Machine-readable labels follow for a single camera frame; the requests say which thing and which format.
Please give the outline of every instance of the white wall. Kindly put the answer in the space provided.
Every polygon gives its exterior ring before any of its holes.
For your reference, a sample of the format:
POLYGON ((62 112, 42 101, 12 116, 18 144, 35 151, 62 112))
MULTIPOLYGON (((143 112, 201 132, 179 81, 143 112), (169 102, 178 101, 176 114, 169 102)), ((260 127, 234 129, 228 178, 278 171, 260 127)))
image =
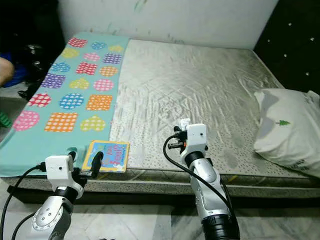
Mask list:
POLYGON ((98 32, 253 49, 278 0, 59 0, 66 39, 98 32))

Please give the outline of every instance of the person's hand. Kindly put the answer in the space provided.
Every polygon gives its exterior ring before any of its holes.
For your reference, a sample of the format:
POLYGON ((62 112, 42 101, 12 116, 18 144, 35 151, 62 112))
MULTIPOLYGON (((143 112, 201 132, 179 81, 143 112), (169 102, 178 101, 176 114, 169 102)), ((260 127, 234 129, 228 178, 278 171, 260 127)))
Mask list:
POLYGON ((0 57, 0 87, 2 87, 6 82, 10 81, 14 74, 14 65, 7 59, 0 57))

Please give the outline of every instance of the white pillow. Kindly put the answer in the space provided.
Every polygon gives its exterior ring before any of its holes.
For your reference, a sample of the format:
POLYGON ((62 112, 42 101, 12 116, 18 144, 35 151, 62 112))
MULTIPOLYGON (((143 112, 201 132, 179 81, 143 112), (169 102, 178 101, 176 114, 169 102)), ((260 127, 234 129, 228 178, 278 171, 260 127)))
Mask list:
POLYGON ((254 150, 281 166, 320 178, 320 97, 281 88, 254 93, 260 129, 254 150))

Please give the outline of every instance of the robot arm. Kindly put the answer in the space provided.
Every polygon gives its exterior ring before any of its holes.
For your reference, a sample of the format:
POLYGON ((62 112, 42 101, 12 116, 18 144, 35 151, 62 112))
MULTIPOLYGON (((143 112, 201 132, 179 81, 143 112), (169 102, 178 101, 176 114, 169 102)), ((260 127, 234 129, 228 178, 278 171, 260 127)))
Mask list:
POLYGON ((191 176, 191 188, 195 194, 197 212, 206 240, 238 240, 239 227, 231 204, 226 204, 227 194, 221 187, 219 172, 213 167, 210 158, 205 158, 207 146, 207 126, 190 124, 189 119, 182 119, 180 127, 174 127, 178 143, 169 143, 168 148, 180 148, 180 160, 190 171, 213 187, 215 194, 208 186, 191 176))
POLYGON ((63 240, 71 224, 73 204, 82 197, 87 177, 96 177, 104 154, 98 152, 93 158, 90 172, 81 173, 74 168, 76 153, 54 155, 45 159, 47 179, 52 184, 53 196, 36 211, 28 240, 63 240))

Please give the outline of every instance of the polka dot pattern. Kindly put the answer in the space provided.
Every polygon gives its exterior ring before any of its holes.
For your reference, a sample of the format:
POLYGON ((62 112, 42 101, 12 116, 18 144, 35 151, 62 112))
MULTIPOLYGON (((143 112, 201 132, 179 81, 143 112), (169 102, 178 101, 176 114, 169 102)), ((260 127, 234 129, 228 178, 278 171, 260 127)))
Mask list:
POLYGON ((85 78, 79 78, 70 82, 69 87, 71 89, 87 89, 89 87, 89 82, 85 78))
POLYGON ((102 76, 112 77, 118 72, 118 69, 114 66, 103 66, 99 72, 102 76))
POLYGON ((77 113, 53 112, 44 127, 44 131, 56 133, 72 132, 77 117, 77 113))
POLYGON ((123 50, 124 50, 124 48, 120 45, 114 45, 114 46, 109 47, 109 51, 111 51, 111 52, 121 53, 121 52, 123 52, 123 50))
POLYGON ((40 116, 35 111, 23 111, 13 123, 13 128, 20 132, 25 131, 39 122, 40 116))
POLYGON ((86 109, 89 111, 107 111, 110 109, 112 95, 91 95, 86 109))
POLYGON ((59 105, 63 109, 75 109, 84 103, 84 97, 80 93, 69 93, 61 98, 59 105))
POLYGON ((96 62, 96 61, 99 61, 100 56, 98 54, 96 54, 95 52, 91 52, 91 53, 85 53, 83 55, 83 58, 85 60, 96 62))
POLYGON ((52 67, 50 68, 51 71, 54 72, 68 72, 70 70, 70 66, 66 63, 66 62, 56 62, 52 65, 52 67))
POLYGON ((75 58, 78 55, 79 55, 79 52, 76 49, 71 47, 66 47, 61 53, 61 56, 66 59, 75 58))
POLYGON ((56 75, 52 73, 47 73, 41 87, 49 89, 58 89, 61 88, 62 84, 66 79, 65 75, 56 75))
POLYGON ((47 93, 37 93, 27 103, 28 106, 43 108, 51 103, 51 97, 47 93))
POLYGON ((95 41, 94 43, 91 44, 91 47, 94 50, 104 49, 106 46, 107 44, 105 44, 104 42, 98 42, 98 41, 95 41))
POLYGON ((86 44, 87 44, 87 40, 85 39, 79 39, 76 37, 72 37, 69 41, 68 44, 72 47, 76 47, 76 48, 83 48, 86 44))
POLYGON ((106 64, 119 64, 121 62, 122 55, 115 53, 106 53, 102 62, 106 64))
POLYGON ((94 75, 97 67, 98 67, 97 64, 87 63, 87 62, 83 61, 78 65, 75 72, 77 74, 94 75))
POLYGON ((84 132, 94 130, 100 132, 105 129, 106 123, 97 115, 85 119, 81 122, 80 129, 84 132))
POLYGON ((109 91, 114 87, 114 83, 109 79, 95 81, 93 87, 100 92, 109 91))

